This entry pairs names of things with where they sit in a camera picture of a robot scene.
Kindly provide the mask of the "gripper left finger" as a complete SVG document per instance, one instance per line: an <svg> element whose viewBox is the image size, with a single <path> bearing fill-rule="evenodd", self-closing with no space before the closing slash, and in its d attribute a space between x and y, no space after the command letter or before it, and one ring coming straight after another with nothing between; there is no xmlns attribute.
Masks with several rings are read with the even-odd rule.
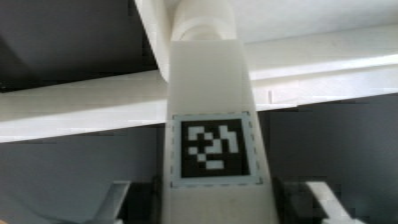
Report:
<svg viewBox="0 0 398 224"><path fill-rule="evenodd" d="M153 184L115 181L87 224L154 224Z"/></svg>

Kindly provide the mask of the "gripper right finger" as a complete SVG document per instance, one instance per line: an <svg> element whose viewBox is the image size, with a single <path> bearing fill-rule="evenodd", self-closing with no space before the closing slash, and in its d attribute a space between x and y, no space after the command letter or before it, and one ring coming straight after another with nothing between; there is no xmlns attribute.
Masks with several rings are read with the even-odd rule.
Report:
<svg viewBox="0 0 398 224"><path fill-rule="evenodd" d="M367 224L353 218L323 181L273 179L280 224Z"/></svg>

